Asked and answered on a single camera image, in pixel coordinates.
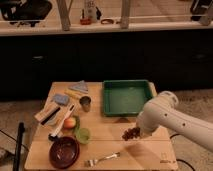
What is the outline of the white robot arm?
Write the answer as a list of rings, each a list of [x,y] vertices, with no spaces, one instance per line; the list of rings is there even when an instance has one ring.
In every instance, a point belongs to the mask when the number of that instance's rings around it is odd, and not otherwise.
[[[136,118],[139,137],[151,136],[162,125],[213,152],[213,123],[176,110],[178,104],[177,96],[170,91],[163,91],[147,101]]]

